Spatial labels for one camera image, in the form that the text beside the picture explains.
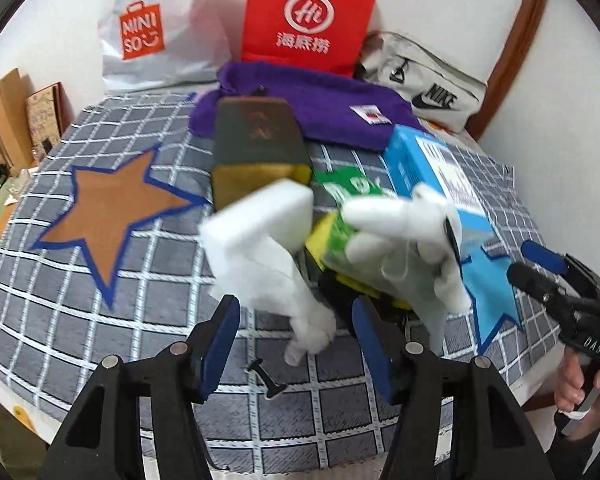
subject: orange star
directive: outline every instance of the orange star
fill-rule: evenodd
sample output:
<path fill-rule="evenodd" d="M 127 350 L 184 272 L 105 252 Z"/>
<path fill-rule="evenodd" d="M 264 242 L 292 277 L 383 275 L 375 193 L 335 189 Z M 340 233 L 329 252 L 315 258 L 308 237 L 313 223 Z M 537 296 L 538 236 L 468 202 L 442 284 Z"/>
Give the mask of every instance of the orange star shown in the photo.
<path fill-rule="evenodd" d="M 113 304 L 118 270 L 131 231 L 160 216 L 206 203 L 199 195 L 149 175 L 157 150 L 156 146 L 115 171 L 72 167 L 74 204 L 32 246 L 49 250 L 80 246 L 109 305 Z"/>

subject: purple cloth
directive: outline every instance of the purple cloth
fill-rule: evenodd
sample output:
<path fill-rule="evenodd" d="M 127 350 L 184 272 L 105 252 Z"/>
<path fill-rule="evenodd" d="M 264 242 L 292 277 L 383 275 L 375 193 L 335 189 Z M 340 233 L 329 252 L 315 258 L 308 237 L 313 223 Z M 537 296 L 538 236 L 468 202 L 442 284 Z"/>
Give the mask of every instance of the purple cloth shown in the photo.
<path fill-rule="evenodd" d="M 411 113 L 411 105 L 383 86 L 347 77 L 266 62 L 227 63 L 218 73 L 220 89 L 205 95 L 193 109 L 189 130 L 197 137 L 213 137 L 218 100 L 250 95 L 259 86 L 267 96 L 285 99 L 292 107 L 302 134 L 320 142 L 382 151 L 394 124 L 425 131 Z M 393 124 L 368 124 L 349 107 L 376 105 Z"/>

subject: person's arm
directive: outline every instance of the person's arm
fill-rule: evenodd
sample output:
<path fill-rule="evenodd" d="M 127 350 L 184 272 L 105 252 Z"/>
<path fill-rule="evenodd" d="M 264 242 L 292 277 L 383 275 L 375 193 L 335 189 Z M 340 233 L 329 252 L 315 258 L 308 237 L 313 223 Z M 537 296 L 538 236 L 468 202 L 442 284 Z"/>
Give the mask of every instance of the person's arm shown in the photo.
<path fill-rule="evenodd" d="M 570 348 L 564 349 L 564 357 L 558 368 L 555 389 L 555 405 L 564 412 L 572 412 L 576 404 L 584 400 L 582 390 L 584 374 L 578 355 Z M 595 387 L 600 389 L 600 371 L 596 374 Z M 556 480 L 575 480 L 582 477 L 591 457 L 593 445 L 600 432 L 600 396 L 578 427 L 568 437 L 556 433 L 547 458 Z"/>

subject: black sleeve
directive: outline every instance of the black sleeve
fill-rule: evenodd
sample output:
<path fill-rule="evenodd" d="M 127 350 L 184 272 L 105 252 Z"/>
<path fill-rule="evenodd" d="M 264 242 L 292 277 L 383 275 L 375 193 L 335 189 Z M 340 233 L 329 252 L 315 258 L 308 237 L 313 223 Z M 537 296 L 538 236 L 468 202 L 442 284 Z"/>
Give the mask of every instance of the black sleeve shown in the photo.
<path fill-rule="evenodd" d="M 585 438 L 571 441 L 566 440 L 559 431 L 556 431 L 554 442 L 546 452 L 555 480 L 582 478 L 599 432 L 595 431 Z"/>

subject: barcode label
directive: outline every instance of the barcode label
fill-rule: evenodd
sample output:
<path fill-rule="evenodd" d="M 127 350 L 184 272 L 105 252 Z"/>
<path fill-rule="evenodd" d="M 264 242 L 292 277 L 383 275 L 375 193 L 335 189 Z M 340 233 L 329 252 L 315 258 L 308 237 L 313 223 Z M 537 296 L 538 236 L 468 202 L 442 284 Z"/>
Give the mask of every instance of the barcode label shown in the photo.
<path fill-rule="evenodd" d="M 456 209 L 486 216 L 474 187 L 448 147 L 421 137 L 416 140 L 436 174 L 442 191 Z"/>

